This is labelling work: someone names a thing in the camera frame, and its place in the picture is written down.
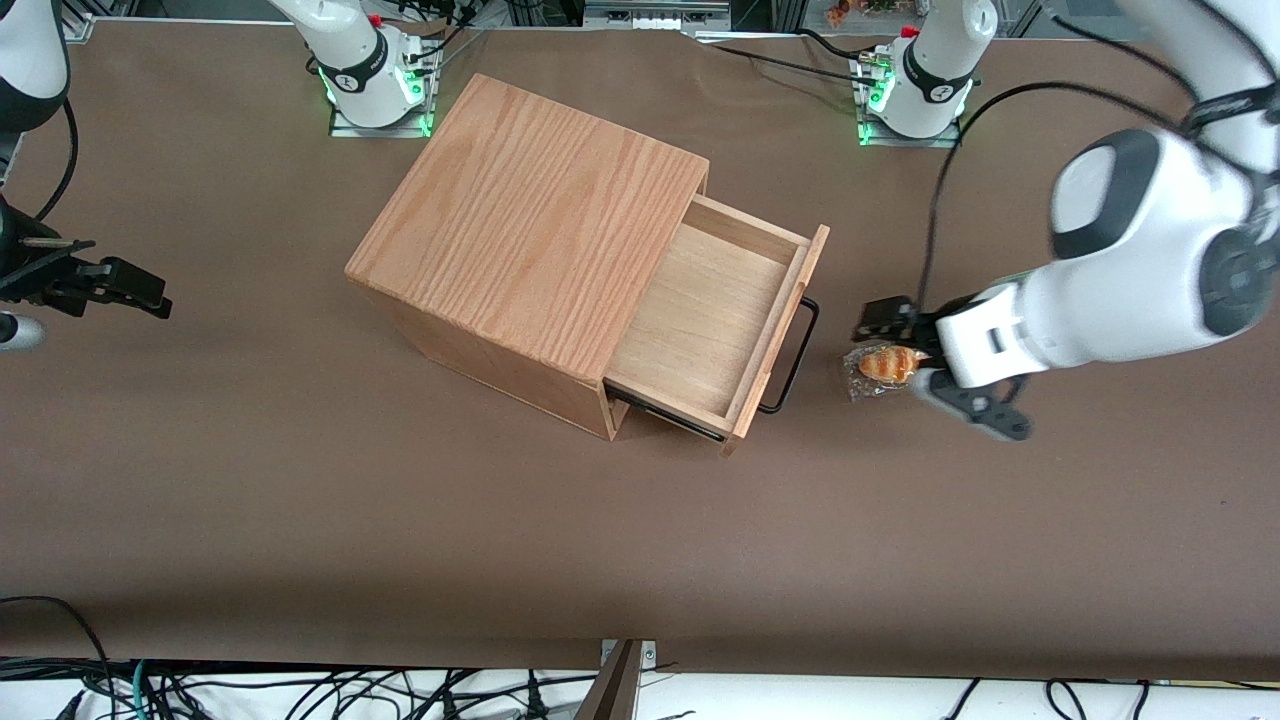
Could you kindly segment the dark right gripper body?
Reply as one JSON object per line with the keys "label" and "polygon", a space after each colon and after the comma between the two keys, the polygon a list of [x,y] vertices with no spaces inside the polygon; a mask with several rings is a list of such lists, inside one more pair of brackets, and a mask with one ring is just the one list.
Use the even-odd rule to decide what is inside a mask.
{"label": "dark right gripper body", "polygon": [[40,270],[27,272],[15,281],[6,278],[40,260],[46,250],[31,249],[22,243],[27,238],[50,238],[51,229],[20,210],[15,210],[1,196],[1,300],[20,301],[36,292]]}

